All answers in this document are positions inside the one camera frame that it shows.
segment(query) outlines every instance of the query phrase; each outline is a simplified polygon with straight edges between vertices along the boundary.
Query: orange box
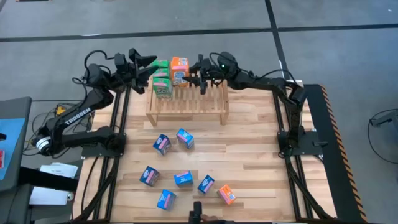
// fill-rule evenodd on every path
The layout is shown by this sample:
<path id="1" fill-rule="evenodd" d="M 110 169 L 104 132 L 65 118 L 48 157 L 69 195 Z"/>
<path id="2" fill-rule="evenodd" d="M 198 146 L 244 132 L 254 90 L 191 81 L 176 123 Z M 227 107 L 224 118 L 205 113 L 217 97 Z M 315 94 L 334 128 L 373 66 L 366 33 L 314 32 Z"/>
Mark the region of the orange box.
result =
<path id="1" fill-rule="evenodd" d="M 173 57 L 170 63 L 170 77 L 173 86 L 188 86 L 188 82 L 182 77 L 189 76 L 189 63 L 187 58 Z"/>
<path id="2" fill-rule="evenodd" d="M 232 190 L 228 185 L 224 185 L 217 191 L 218 195 L 225 201 L 227 205 L 231 205 L 235 201 L 236 197 L 232 194 Z"/>

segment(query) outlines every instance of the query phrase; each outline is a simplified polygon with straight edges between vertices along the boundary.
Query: white paper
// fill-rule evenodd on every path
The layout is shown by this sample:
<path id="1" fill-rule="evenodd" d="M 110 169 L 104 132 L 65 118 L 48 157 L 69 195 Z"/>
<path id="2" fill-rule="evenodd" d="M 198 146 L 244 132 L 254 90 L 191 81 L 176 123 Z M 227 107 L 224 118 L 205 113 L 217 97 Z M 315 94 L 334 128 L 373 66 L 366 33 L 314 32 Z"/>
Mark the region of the white paper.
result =
<path id="1" fill-rule="evenodd" d="M 40 171 L 54 175 L 74 178 L 78 170 L 77 166 L 61 164 L 59 162 L 51 165 L 42 165 Z M 30 196 L 30 205 L 66 205 L 68 192 L 62 190 L 34 187 Z"/>

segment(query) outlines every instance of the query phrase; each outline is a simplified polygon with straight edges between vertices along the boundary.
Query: wood grain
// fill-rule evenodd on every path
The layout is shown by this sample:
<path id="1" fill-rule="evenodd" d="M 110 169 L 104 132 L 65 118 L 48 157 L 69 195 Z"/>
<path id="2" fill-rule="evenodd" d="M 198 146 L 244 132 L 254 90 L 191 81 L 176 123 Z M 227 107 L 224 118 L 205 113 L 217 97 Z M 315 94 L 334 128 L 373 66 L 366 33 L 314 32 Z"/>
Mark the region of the wood grain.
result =
<path id="1" fill-rule="evenodd" d="M 219 116 L 183 115 L 163 116 L 159 118 L 162 122 L 152 127 L 146 116 L 147 96 L 132 93 L 125 130 L 127 146 L 119 165 L 112 222 L 187 222 L 189 210 L 196 200 L 202 201 L 203 213 L 227 220 L 294 220 L 285 163 L 277 156 L 278 125 L 272 93 L 228 89 L 228 95 L 229 116 L 225 126 L 220 125 Z M 94 128 L 109 125 L 112 107 L 96 112 Z M 306 129 L 313 128 L 307 104 L 303 111 L 303 125 Z M 175 134 L 180 128 L 194 136 L 193 149 L 185 149 L 177 143 Z M 159 134 L 166 134 L 173 144 L 164 157 L 152 148 Z M 73 206 L 75 216 L 80 214 L 81 195 L 93 160 L 86 159 L 83 164 Z M 326 212 L 335 217 L 323 164 L 313 156 L 302 156 L 302 160 L 308 189 Z M 96 192 L 101 165 L 102 159 L 99 159 L 88 184 L 85 205 Z M 157 169 L 161 174 L 154 187 L 139 182 L 146 166 Z M 184 170 L 192 171 L 194 185 L 179 188 L 173 175 Z M 215 184 L 203 195 L 197 186 L 207 174 L 215 179 Z M 231 206 L 225 205 L 216 194 L 217 188 L 224 184 L 228 184 L 237 197 Z M 171 211 L 156 207 L 162 189 L 177 195 Z M 298 189 L 297 192 L 304 217 L 302 195 Z M 105 201 L 101 206 L 101 217 L 104 216 Z"/>

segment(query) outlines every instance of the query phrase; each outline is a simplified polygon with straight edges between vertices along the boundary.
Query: green box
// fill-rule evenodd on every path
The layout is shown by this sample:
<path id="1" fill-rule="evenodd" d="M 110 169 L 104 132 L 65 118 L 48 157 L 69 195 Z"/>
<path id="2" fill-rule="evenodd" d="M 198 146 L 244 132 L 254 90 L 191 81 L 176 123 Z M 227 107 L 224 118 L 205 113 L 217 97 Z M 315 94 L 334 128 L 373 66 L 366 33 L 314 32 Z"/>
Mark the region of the green box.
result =
<path id="1" fill-rule="evenodd" d="M 159 78 L 170 78 L 170 71 L 168 68 L 160 68 L 152 75 Z"/>
<path id="2" fill-rule="evenodd" d="M 158 66 L 159 68 L 169 68 L 169 61 L 158 59 L 152 62 L 152 66 Z"/>
<path id="3" fill-rule="evenodd" d="M 173 95 L 173 85 L 168 78 L 154 77 L 153 87 L 158 98 L 171 98 Z"/>

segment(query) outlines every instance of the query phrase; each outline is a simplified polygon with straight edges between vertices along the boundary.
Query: wooden dish rack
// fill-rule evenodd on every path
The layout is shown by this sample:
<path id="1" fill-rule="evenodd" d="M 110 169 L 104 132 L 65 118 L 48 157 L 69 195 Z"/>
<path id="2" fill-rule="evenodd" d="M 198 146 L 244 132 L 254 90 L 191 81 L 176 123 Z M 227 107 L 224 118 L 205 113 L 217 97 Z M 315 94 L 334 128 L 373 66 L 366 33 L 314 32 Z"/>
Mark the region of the wooden dish rack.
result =
<path id="1" fill-rule="evenodd" d="M 153 78 L 148 82 L 146 115 L 153 126 L 162 115 L 178 114 L 219 114 L 220 124 L 225 125 L 229 115 L 228 89 L 226 81 L 216 86 L 208 81 L 206 94 L 200 94 L 200 87 L 173 86 L 171 99 L 160 99 L 152 87 Z"/>

